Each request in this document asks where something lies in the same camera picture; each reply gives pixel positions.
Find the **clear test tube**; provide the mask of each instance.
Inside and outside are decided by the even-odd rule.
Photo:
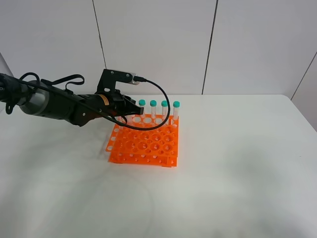
[[[154,119],[157,117],[157,102],[155,100],[150,101],[150,106],[151,106],[151,118]]]
[[[178,120],[178,111],[179,111],[180,103],[179,101],[175,101],[173,103],[174,111],[173,111],[173,121]]]
[[[145,118],[145,100],[139,100],[139,106],[143,108],[143,114],[141,115],[141,117]]]
[[[162,120],[165,120],[166,115],[167,115],[167,101],[162,101]]]
[[[127,115],[126,116],[128,124],[132,124],[132,115]]]
[[[123,122],[122,117],[117,117],[116,119],[117,119],[117,121],[119,121],[119,122]]]

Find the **white table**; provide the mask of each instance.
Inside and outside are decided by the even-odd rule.
[[[317,133],[288,98],[170,99],[176,168],[108,163],[103,119],[80,128],[3,111],[0,237],[317,237]]]

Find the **robotic arm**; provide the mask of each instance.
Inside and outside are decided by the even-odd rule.
[[[34,81],[23,81],[27,76],[34,76]],[[67,82],[81,78],[81,82]],[[56,84],[67,82],[66,89],[54,87]],[[71,75],[54,82],[41,79],[34,73],[26,73],[20,79],[0,73],[0,101],[6,103],[6,113],[11,114],[14,106],[18,105],[26,114],[63,119],[73,125],[83,126],[92,119],[103,117],[120,126],[137,130],[152,130],[164,125],[170,113],[167,95],[157,84],[136,74],[104,69],[95,94],[76,95],[67,89],[69,83],[81,85],[85,82],[79,74]],[[143,108],[136,106],[136,101],[122,95],[115,88],[116,82],[139,84],[149,82],[158,87],[166,97],[168,114],[165,120],[149,128],[134,127],[127,124],[127,115],[141,115]],[[115,117],[122,117],[125,123],[117,121]]]

